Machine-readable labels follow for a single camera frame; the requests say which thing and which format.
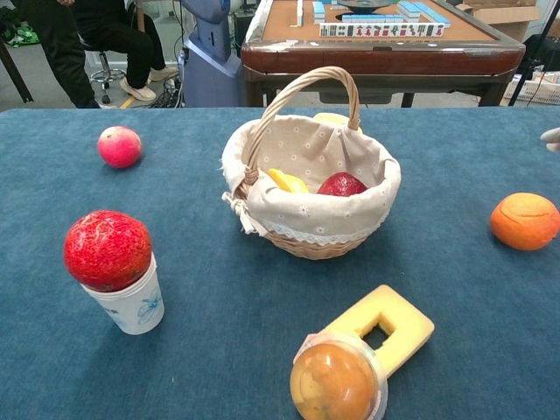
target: white sneaker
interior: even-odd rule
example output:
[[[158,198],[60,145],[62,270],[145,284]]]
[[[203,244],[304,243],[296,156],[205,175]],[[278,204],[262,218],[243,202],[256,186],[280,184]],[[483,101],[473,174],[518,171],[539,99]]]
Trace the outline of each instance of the white sneaker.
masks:
[[[150,79],[152,81],[164,81],[179,74],[179,70],[171,67],[164,67],[161,70],[150,70]]]
[[[153,101],[156,99],[156,93],[149,87],[142,87],[141,89],[134,89],[126,80],[126,77],[121,79],[121,88],[126,93],[131,94],[139,101]]]

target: gray robot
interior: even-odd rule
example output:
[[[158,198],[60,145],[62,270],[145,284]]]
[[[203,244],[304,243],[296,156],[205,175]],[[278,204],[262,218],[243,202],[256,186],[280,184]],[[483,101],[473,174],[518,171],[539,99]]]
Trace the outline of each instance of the gray robot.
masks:
[[[242,63],[231,53],[228,14],[242,0],[181,0],[196,18],[196,28],[185,42],[179,71],[188,108],[246,106]]]

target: hand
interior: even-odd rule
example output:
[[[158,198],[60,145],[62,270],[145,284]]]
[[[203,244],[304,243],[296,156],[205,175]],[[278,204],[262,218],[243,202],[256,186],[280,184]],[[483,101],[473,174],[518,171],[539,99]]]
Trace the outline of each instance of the hand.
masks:
[[[549,151],[560,151],[560,127],[542,133],[541,140],[546,143]]]

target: blue tablecloth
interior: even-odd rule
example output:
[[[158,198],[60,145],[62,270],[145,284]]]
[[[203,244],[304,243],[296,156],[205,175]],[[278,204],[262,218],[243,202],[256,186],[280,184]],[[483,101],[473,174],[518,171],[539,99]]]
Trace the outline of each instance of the blue tablecloth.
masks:
[[[363,245],[319,262],[243,234],[221,201],[223,147],[261,112],[0,114],[0,417],[297,419],[305,335],[389,284],[436,330],[389,378],[387,419],[556,418],[560,241],[515,251],[488,219],[510,193],[560,202],[560,154],[539,140],[560,110],[362,110],[401,189]],[[117,124],[143,139],[126,171],[96,150]],[[100,208],[150,230],[165,315],[145,335],[122,333],[63,265],[66,231]]]

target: apple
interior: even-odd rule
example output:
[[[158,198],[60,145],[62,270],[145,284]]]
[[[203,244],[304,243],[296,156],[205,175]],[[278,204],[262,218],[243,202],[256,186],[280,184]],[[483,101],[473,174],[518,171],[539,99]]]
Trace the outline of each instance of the apple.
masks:
[[[99,136],[97,150],[108,165],[122,169],[133,165],[142,156],[142,141],[128,127],[109,127]]]
[[[348,197],[350,195],[363,193],[368,188],[348,172],[338,172],[331,175],[319,187],[317,194],[337,195]]]
[[[99,210],[76,221],[64,241],[64,264],[95,291],[120,291],[150,267],[147,227],[127,214]]]

